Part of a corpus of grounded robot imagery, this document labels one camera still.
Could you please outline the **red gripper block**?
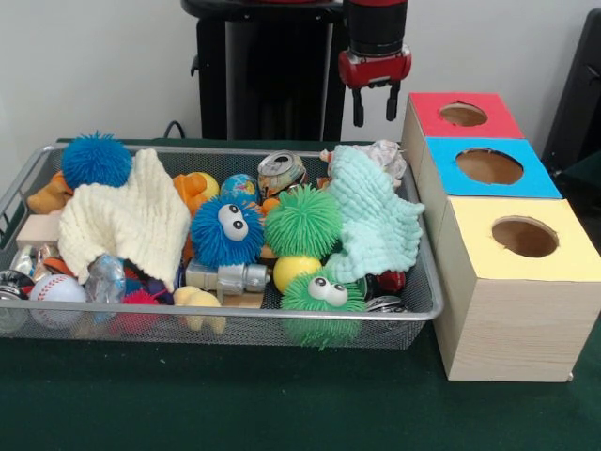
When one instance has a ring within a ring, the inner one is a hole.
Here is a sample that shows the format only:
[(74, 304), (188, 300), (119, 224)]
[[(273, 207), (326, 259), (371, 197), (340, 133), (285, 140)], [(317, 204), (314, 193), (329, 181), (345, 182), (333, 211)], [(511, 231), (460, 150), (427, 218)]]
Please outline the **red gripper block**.
[(411, 69), (412, 54), (404, 45), (401, 51), (388, 56), (357, 56), (350, 50), (338, 55), (338, 70), (342, 82), (352, 89), (353, 124), (364, 125), (364, 107), (362, 105), (362, 88), (391, 85), (386, 104), (386, 119), (394, 121), (397, 116), (400, 82)]

